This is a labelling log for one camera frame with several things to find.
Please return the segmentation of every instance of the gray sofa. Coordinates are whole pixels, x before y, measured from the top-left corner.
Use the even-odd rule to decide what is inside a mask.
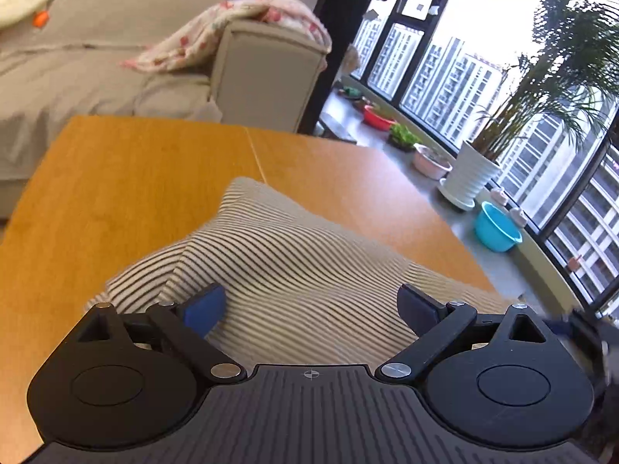
[[[254,21],[227,27],[214,58],[149,75],[118,63],[221,0],[54,0],[39,31],[0,32],[0,218],[70,117],[205,120],[294,132],[326,51]]]

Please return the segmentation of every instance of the red bowl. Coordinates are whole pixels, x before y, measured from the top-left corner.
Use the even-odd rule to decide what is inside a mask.
[[[389,128],[391,128],[391,126],[395,123],[395,120],[388,120],[383,119],[383,117],[379,117],[374,113],[374,107],[372,105],[367,105],[363,108],[363,122],[374,127],[375,129],[388,131]]]

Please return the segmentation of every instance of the potted plant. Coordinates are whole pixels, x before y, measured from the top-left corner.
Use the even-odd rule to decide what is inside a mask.
[[[421,140],[415,136],[403,123],[394,123],[389,128],[388,144],[402,151],[413,151],[415,144]]]
[[[481,188],[500,171],[501,155],[522,135],[532,118],[548,114],[561,122],[579,149],[585,124],[604,130],[602,100],[619,96],[619,23],[617,9],[589,0],[540,0],[535,11],[536,54],[519,57],[520,80],[470,144],[463,143],[441,193],[469,210]]]

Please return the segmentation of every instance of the orange tag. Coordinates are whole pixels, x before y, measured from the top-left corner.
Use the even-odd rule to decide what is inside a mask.
[[[32,25],[35,27],[44,27],[49,20],[50,14],[47,12],[47,10],[43,10],[42,12],[37,12],[35,14],[35,18],[32,19]]]

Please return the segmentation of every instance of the striped pillow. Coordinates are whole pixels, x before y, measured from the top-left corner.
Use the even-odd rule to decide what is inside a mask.
[[[239,178],[213,220],[107,282],[87,306],[109,301],[119,312],[143,312],[155,302],[183,302],[213,282],[225,287],[228,302],[208,340],[248,371],[258,363],[373,370],[416,339],[397,315],[404,282],[480,312],[508,305]]]

